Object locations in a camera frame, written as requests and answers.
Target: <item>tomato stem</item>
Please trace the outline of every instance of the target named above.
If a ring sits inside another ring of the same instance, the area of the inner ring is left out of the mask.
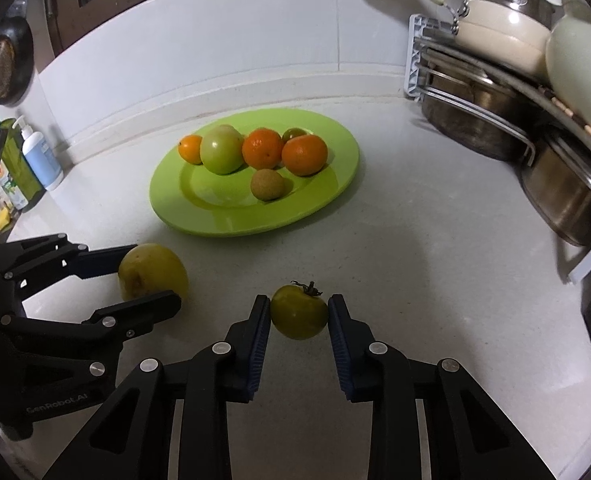
[[[309,285],[303,285],[303,283],[298,283],[296,280],[291,280],[291,283],[297,286],[301,286],[303,292],[307,296],[311,296],[315,298],[316,296],[322,296],[322,292],[313,286],[313,282],[309,283]]]

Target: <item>black pan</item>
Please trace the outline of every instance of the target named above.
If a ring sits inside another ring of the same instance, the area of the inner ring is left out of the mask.
[[[0,105],[11,105],[27,91],[33,74],[33,35],[21,16],[0,22]]]

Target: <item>countertop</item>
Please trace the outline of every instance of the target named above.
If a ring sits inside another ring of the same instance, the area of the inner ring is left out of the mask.
[[[144,358],[176,362],[223,338],[257,294],[315,280],[323,298],[343,294],[356,319],[407,357],[460,361],[557,478],[579,478],[591,463],[586,298],[581,285],[563,284],[560,266],[573,252],[531,207],[515,170],[440,135],[403,99],[287,106],[339,121],[361,150],[351,187],[309,218],[239,238],[184,235],[157,218],[148,203],[153,170],[211,117],[76,165],[22,215],[11,240],[66,232],[91,249],[159,242],[181,257],[189,303],[125,343],[119,379]],[[79,322],[119,300],[115,276],[67,278],[26,310]],[[39,422],[14,446],[41,476],[91,413]],[[230,404],[228,415],[236,479],[366,478],[370,406],[345,400],[326,331],[297,342],[272,330],[255,400]]]

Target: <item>green plate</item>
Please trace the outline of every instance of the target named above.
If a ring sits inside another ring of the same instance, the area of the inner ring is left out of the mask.
[[[322,137],[329,148],[327,165],[314,176],[298,177],[286,168],[289,193],[274,202],[256,199],[250,190],[255,170],[243,167],[229,175],[210,173],[185,162],[174,146],[162,159],[149,186],[156,215],[171,227],[201,236],[240,236],[290,224],[324,207],[351,183],[359,150],[351,133],[320,114],[293,108],[265,108],[235,114],[200,128],[206,134],[217,124],[230,124],[246,136],[264,126],[280,134],[293,127]]]

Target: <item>tangerine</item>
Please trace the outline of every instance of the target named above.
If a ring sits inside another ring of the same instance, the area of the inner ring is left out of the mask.
[[[282,138],[274,130],[257,128],[242,143],[242,157],[255,170],[272,170],[281,156]]]
[[[327,162],[329,149],[317,135],[294,137],[282,149],[285,168],[296,176],[318,173]]]
[[[191,134],[180,139],[178,143],[178,153],[189,164],[202,164],[200,158],[200,144],[202,137]]]

